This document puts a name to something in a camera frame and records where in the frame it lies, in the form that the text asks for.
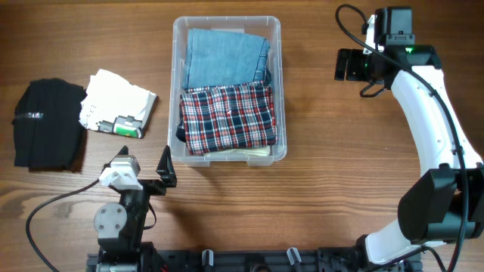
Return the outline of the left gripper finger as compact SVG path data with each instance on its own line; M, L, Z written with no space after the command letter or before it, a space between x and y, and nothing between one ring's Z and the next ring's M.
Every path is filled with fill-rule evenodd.
M115 155L115 157L117 156L126 156L129 154L129 148L127 146L123 146L120 151ZM107 168L110 166L110 163L112 162L113 160L110 160L109 162L105 163L103 165L104 168Z
M171 149L169 145L166 145L163 149L163 153L160 157L156 172L160 176L160 180L167 187L176 187L177 177L174 166L172 164Z

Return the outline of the red navy plaid shirt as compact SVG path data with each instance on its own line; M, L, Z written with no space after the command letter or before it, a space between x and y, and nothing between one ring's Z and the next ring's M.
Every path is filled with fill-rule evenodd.
M263 82L193 88L180 95L179 107L192 156L278 141L273 90Z

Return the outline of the cream cloth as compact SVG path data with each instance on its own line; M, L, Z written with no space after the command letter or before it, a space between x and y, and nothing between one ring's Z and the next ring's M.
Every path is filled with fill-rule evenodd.
M255 147L255 148L239 148L239 149L227 149L223 151L216 151L211 153L205 153L205 157L210 156L230 156L230 155L242 155L242 156L269 156L271 152L270 146Z

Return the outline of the blue denim jeans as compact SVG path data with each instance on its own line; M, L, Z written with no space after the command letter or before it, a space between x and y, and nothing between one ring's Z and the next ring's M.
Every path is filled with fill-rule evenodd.
M184 89L262 81L270 42L261 36L210 29L188 31Z

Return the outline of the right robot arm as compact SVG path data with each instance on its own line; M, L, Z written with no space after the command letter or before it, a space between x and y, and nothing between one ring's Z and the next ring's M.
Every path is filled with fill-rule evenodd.
M420 179L400 199L393 222L358 239L352 267L386 270L452 244L452 271L464 242L483 232L483 161L448 99L441 60L433 46L416 43L409 7L364 17L356 42L339 50L335 79L363 82L363 98L392 92L417 148Z

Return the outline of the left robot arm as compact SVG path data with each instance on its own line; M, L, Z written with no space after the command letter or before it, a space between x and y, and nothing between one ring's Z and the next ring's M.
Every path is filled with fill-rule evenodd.
M118 202L110 202L96 212L94 228L98 233L98 254L88 256L87 271L168 271L168 265L152 242L142 240L143 232L153 228L145 224L152 196L164 196L175 187L177 178L170 147L163 149L156 173L158 179L140 179L138 160L121 151L104 165L99 181L119 194Z

